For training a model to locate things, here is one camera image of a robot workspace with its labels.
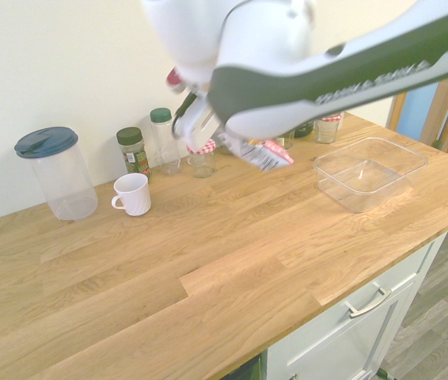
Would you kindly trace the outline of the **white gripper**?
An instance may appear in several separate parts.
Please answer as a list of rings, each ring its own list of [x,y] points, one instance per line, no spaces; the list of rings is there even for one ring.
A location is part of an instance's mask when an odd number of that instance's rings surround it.
[[[194,151],[202,150],[220,124],[205,96],[189,94],[176,110],[173,137]]]

